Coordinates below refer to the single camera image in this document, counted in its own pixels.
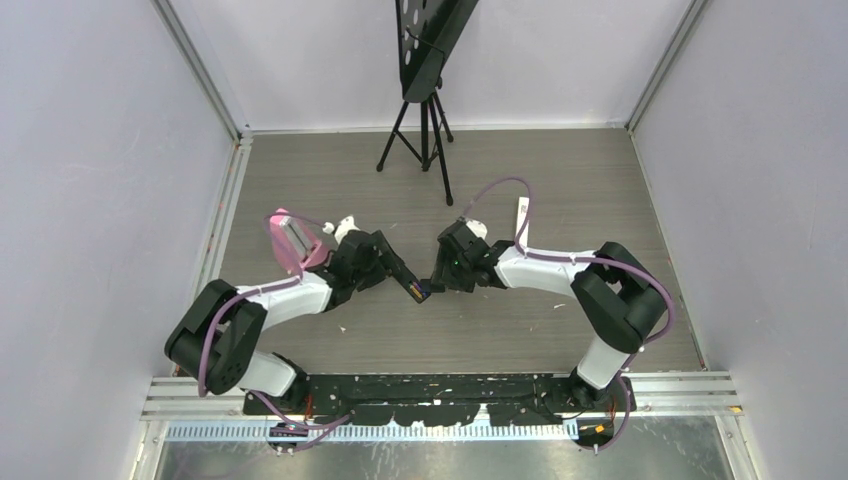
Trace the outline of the white remote control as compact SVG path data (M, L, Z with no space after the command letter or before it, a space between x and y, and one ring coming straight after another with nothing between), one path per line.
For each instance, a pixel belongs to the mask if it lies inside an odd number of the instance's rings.
M528 233L529 233L529 223L528 223L528 209L530 206L530 199L527 196L520 196L517 201L517 211L516 211L516 220L515 220L515 234L518 236L517 243L522 247L527 247L528 243Z

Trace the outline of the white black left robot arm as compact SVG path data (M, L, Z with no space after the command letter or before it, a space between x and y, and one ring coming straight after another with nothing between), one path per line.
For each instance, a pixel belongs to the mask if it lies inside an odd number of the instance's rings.
M328 260L302 275L264 285L207 283L164 345L165 356L198 382L201 396L234 388L257 391L280 412L298 412L307 398L299 370L258 350L261 334L283 322L331 311L354 293L395 279L417 303L429 293L382 231L338 227Z

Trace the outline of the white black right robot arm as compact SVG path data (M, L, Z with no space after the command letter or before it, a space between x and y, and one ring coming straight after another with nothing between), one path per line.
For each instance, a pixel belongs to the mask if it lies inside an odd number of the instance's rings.
M675 319L668 289L619 243L583 252L534 249L515 240L488 243L484 225L467 218L448 226L437 242L430 279L435 291L534 289L577 300L594 331L566 383L567 400L581 410L605 403L610 384L660 337L659 321L671 325Z

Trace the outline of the pink metronome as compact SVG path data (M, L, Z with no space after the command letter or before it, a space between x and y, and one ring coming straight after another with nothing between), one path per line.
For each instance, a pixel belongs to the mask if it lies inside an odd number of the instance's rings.
M284 208L263 218L277 263L293 276L301 277L305 270L323 264L330 257L329 245L310 229L309 224L324 233L334 232L330 222L293 214Z

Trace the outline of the black music stand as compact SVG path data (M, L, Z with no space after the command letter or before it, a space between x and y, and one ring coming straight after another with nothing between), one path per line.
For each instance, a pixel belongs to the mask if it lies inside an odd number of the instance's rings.
M420 164L429 171L439 165L445 202L454 204L445 157L445 143L454 135L440 99L443 70L463 30L477 7L475 0L396 1L396 39L398 44L399 80L403 103L383 149L376 170L384 169L393 144L399 140ZM420 146L415 147L400 131L406 112L419 106Z

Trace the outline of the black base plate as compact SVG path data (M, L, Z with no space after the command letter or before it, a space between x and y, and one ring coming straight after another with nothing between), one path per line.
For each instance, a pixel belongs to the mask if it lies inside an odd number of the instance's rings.
M627 380L593 391L568 376L521 374L300 374L280 397L247 394L246 415L306 414L320 425L497 427L554 425L579 414L607 420L631 405Z

